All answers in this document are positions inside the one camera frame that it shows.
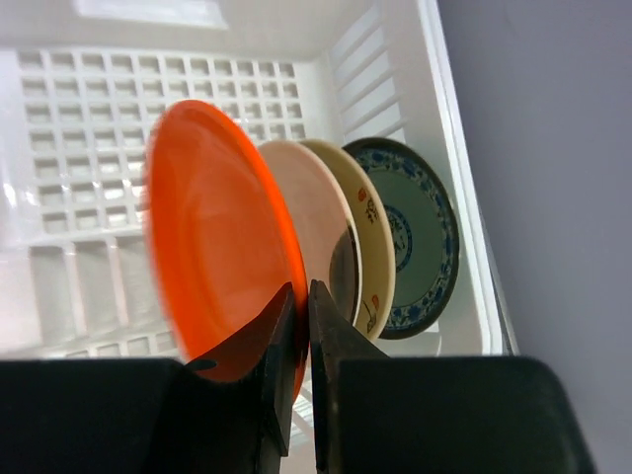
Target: gray wall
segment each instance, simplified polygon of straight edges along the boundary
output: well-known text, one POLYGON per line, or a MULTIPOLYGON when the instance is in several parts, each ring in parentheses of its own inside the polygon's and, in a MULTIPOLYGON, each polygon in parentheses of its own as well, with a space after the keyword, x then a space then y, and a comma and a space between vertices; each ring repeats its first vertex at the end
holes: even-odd
POLYGON ((632 2, 439 3, 518 344, 632 469, 632 2))

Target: plate with blue patterned rim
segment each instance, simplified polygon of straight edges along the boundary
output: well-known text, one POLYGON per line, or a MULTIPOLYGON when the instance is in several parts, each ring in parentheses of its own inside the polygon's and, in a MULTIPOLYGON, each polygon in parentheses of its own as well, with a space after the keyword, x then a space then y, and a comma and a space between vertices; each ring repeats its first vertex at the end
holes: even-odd
POLYGON ((456 217, 436 173, 408 146, 363 138, 344 147, 377 189, 393 235, 397 279, 382 339, 426 330, 447 304, 458 274, 456 217))

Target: white plastic crate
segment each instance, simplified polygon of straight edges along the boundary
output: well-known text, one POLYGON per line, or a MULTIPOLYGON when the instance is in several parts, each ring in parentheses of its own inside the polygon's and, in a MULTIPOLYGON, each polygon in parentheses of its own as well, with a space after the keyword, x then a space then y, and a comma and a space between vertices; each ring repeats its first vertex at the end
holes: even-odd
MULTIPOLYGON (((502 353, 434 0, 235 0, 220 4, 225 30, 81 18, 70 1, 0 5, 3 357, 178 356, 140 196, 152 124, 187 97, 256 143, 379 135, 420 152, 455 207, 459 276, 431 328, 377 344, 394 356, 502 353)), ((284 472, 313 465, 310 378, 284 472)))

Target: white plastic basket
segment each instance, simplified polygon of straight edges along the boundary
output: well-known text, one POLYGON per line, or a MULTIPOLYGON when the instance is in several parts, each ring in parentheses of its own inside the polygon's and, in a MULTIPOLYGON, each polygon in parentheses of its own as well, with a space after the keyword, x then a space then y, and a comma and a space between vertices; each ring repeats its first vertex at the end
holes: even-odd
MULTIPOLYGON (((4 357, 178 356, 139 197, 152 123, 186 97, 214 102, 257 143, 380 135, 420 152, 455 206, 459 276, 436 324, 378 345, 394 356, 502 353, 434 0, 233 0, 215 5, 217 29, 96 20, 73 7, 90 3, 0 2, 4 357)), ((283 472, 313 465, 309 379, 283 472)))

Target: plate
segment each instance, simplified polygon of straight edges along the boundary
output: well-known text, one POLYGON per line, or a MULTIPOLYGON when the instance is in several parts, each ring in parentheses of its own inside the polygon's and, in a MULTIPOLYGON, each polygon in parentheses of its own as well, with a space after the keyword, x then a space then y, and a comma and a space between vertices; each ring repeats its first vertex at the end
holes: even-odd
POLYGON ((362 275, 356 224, 343 190, 320 158, 299 143, 269 141, 259 152, 285 198, 307 281, 325 282, 341 315, 353 324, 362 275))
MULTIPOLYGON (((283 197, 255 145, 219 109, 182 101, 154 130, 147 188, 157 280, 188 356, 248 324, 291 281, 296 395, 307 357, 307 281, 283 197)), ((261 355, 244 348, 235 356, 252 368, 261 355)))
POLYGON ((436 321, 456 283, 459 236, 449 196, 428 163, 402 143, 363 138, 345 150, 375 184, 393 235, 395 298, 380 337, 413 336, 436 321))
POLYGON ((349 153, 322 140, 301 144, 327 165, 352 210, 362 261, 360 309, 354 326, 375 341, 386 324, 395 291, 395 253, 386 211, 375 186, 349 153))

